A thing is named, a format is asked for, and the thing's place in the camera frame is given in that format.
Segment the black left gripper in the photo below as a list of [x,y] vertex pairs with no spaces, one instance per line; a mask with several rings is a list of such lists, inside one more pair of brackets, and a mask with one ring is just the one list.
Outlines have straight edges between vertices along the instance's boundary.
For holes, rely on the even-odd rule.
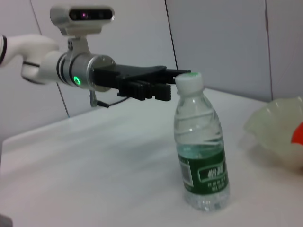
[[171,100],[171,86],[175,78],[190,70],[166,69],[165,66],[136,67],[112,64],[95,67],[93,82],[95,85],[118,89],[118,96],[131,97],[139,101],[152,99]]

